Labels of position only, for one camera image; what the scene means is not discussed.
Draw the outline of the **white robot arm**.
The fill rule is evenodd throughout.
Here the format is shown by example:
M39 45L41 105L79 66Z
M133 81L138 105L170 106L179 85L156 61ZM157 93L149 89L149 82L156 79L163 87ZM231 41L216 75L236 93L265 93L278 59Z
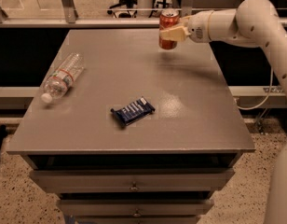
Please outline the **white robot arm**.
M182 17L159 35L164 40L223 41L260 48L287 98L287 32L269 0L245 0L238 8L202 11ZM287 224L287 144L277 157L270 181L264 224Z

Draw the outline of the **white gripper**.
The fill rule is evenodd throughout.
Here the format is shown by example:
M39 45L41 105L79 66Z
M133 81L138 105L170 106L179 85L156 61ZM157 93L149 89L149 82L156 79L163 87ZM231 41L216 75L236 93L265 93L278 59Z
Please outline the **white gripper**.
M183 42L188 37L196 43L209 43L209 20L213 11L201 11L195 15L184 16L179 19L183 26L163 29L159 32L163 40Z

